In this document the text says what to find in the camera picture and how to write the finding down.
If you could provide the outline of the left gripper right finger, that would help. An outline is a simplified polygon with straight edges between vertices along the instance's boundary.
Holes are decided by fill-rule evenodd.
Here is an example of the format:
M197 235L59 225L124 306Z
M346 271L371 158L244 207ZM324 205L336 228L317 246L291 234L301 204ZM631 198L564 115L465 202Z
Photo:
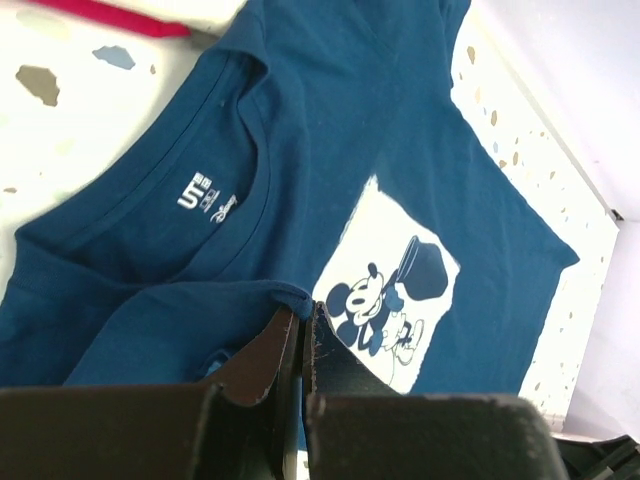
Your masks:
M337 338L306 325L304 421L313 479L565 479L546 423L509 395L400 395Z

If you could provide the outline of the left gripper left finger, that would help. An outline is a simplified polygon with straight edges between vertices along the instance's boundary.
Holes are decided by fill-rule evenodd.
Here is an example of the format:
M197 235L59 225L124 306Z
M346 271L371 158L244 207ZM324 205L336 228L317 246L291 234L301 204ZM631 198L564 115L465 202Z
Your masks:
M5 479L292 479L300 323L280 309L207 378L189 384L10 388Z

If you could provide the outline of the blue mickey t-shirt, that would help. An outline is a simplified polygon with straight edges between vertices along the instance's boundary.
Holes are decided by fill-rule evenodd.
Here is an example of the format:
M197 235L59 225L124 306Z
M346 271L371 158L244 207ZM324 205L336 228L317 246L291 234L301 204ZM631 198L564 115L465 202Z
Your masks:
M20 227L1 383L213 373L282 305L400 393L517 394L577 254L451 98L465 1L250 1L106 172Z

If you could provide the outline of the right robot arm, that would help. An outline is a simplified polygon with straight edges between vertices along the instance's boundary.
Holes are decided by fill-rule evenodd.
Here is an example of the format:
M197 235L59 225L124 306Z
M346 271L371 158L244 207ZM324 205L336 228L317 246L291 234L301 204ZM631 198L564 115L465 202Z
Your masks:
M628 435L605 441L556 439L572 480L639 480L639 443Z

